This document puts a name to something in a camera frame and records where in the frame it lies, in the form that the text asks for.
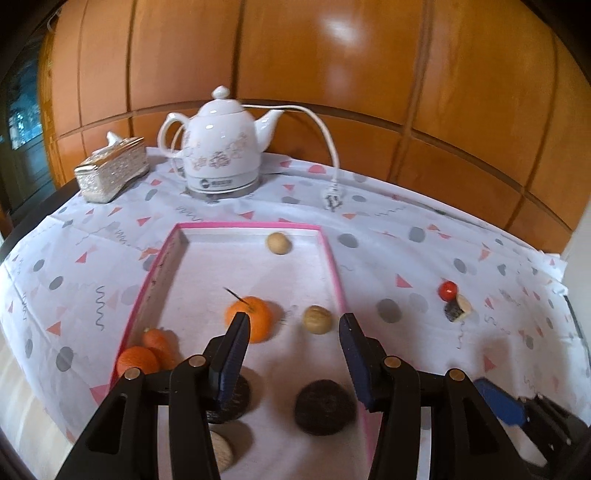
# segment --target white wall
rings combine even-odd
[[[569,300],[583,334],[591,342],[591,202],[562,258],[569,263],[563,283],[569,288]]]

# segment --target tablecloth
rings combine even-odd
[[[156,149],[152,169],[113,202],[81,195],[43,220],[0,267],[0,321],[35,394],[74,440],[108,392],[132,305],[179,222],[321,225],[349,310],[366,335],[416,369],[461,368],[513,395],[543,393],[591,420],[589,361],[563,297],[566,264],[506,232],[401,187],[341,172],[343,205],[323,207],[330,167],[264,155],[263,184],[204,202]],[[452,280],[474,312],[451,323]]]

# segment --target kettle spout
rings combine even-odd
[[[282,113],[283,110],[269,110],[255,122],[256,143],[259,152],[264,152],[269,147],[277,120]]]

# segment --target lid knob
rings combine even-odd
[[[230,90],[224,87],[224,85],[220,85],[212,92],[212,97],[216,100],[224,100],[228,98],[230,95]]]

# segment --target wooden wall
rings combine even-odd
[[[69,0],[52,69],[64,180],[107,130],[155,145],[226,85],[310,106],[344,168],[537,248],[560,252],[589,199],[591,87],[519,0]],[[270,151],[329,162],[299,113]]]

